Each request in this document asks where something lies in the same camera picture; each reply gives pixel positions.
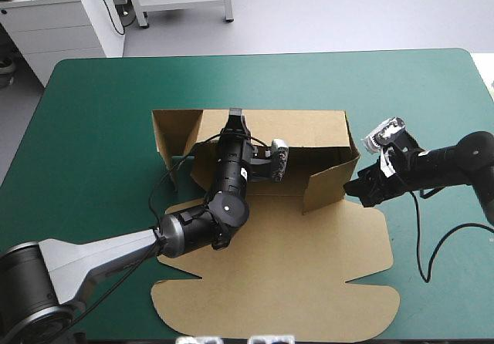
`drawer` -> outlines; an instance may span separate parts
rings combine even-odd
[[[58,62],[65,59],[91,59],[94,57],[105,57],[105,54],[101,48],[71,49],[69,51],[30,53],[25,55],[25,60],[39,81],[46,86]]]
[[[29,53],[101,47],[91,26],[12,32],[10,37],[24,56]]]
[[[0,12],[0,23],[8,33],[90,25],[81,2],[6,8],[5,12]]]

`unfolded cardboard box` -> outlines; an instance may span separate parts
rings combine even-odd
[[[248,184],[250,217],[227,249],[160,257],[201,279],[158,282],[151,292],[158,314],[194,336],[287,333],[315,342],[376,336],[394,318],[399,295],[388,286],[347,283],[390,268],[392,254],[384,216],[343,200],[358,160],[345,112],[243,113],[254,137],[289,144],[285,177]],[[227,110],[154,110],[167,167],[173,156],[219,133],[227,119]],[[215,142],[197,150],[191,176],[205,190],[215,162]]]

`green tabletop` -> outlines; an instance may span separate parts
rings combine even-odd
[[[362,153],[359,169],[376,157],[358,139],[389,116],[402,117],[430,149],[456,144],[475,130],[494,131],[494,104],[460,49],[67,60],[56,67],[0,187],[0,248],[45,238],[85,242],[147,228],[154,221],[147,196],[164,170],[151,110],[231,106],[346,110]],[[201,193],[187,173],[181,176],[177,194],[165,186],[161,208]],[[452,226],[486,222],[465,186],[421,206],[424,260]],[[414,259],[410,197],[379,208],[394,266],[359,282],[391,285],[401,295],[396,319],[379,337],[494,337],[492,235],[456,234],[426,285]],[[150,289],[157,280],[183,275],[146,262],[78,328],[90,339],[176,336],[154,311]]]

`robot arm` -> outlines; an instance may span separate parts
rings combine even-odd
[[[474,132],[456,146],[424,151],[405,130],[403,120],[391,118],[366,137],[371,152],[380,152],[377,163],[358,172],[344,185],[350,196],[365,207],[421,191],[430,197],[445,187],[472,185],[487,220],[494,224],[494,135]],[[424,190],[433,189],[428,194]]]
[[[40,343],[84,311],[93,287],[144,258],[176,258],[206,245],[226,248],[249,218],[249,180],[280,181],[288,147],[274,140],[259,153],[240,109],[221,131],[215,179],[201,205],[166,214],[146,231],[75,245],[48,239],[0,255],[0,344]]]

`white cabinet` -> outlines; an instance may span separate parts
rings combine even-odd
[[[119,32],[112,0],[106,0]],[[124,35],[113,28],[102,0],[0,2],[0,23],[45,86],[64,59],[121,57]]]

